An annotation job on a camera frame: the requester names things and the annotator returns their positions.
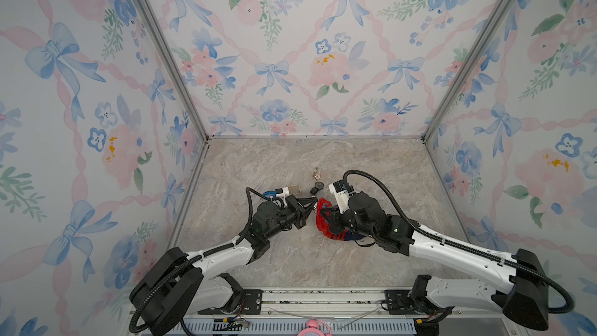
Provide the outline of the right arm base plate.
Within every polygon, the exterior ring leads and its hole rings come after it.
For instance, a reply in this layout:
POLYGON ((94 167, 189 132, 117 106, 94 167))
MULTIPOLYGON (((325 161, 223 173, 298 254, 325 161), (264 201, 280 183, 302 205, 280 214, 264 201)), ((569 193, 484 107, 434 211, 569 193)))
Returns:
POLYGON ((384 292, 383 308, 392 315, 438 316, 445 309, 436 306, 427 297, 427 292, 414 289, 388 289, 384 292))

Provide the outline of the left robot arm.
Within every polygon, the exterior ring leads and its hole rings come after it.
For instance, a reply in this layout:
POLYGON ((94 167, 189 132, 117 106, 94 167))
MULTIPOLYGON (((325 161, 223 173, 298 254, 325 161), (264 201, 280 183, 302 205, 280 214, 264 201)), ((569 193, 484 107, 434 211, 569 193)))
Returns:
POLYGON ((230 241, 189 253, 174 247, 161 256, 129 296, 135 308, 129 331, 164 335, 189 312, 210 308, 233 312, 242 289, 229 270, 261 258, 273 236, 303 228, 318 199, 289 195, 262 196, 261 201, 257 208, 248 204, 247 223, 230 241))

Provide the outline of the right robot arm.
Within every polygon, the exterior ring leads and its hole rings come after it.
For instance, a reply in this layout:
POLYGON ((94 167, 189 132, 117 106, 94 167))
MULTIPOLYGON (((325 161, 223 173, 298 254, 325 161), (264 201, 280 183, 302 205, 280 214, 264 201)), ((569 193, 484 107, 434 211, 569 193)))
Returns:
POLYGON ((572 295, 547 277, 528 250, 510 254, 453 240, 412 219, 386 213, 364 192, 342 191, 336 199, 336 205, 322 201, 317 207, 318 223, 327 233, 368 237, 389 253, 435 261, 469 276, 417 276, 407 304, 426 314, 427 324, 440 322, 455 308, 468 308, 502 314, 525 328, 545 331, 551 314, 568 314, 575 308, 572 295))

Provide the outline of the red blue patterned cloth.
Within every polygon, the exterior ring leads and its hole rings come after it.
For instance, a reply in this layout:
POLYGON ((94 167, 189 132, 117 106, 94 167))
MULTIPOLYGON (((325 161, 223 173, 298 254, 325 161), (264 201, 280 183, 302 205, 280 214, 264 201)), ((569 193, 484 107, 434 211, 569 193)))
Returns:
POLYGON ((324 198, 321 198, 317 203, 317 229, 323 235, 332 240, 342 241, 360 241, 365 237, 346 230, 343 228, 335 218, 339 214, 338 207, 324 198))

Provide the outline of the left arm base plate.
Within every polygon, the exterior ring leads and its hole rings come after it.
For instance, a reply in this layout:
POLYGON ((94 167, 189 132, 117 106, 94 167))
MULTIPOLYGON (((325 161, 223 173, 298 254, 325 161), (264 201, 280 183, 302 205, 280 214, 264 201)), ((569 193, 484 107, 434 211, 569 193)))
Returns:
POLYGON ((260 315, 264 291, 261 289, 243 289, 222 308, 208 308, 198 311, 200 315, 260 315))

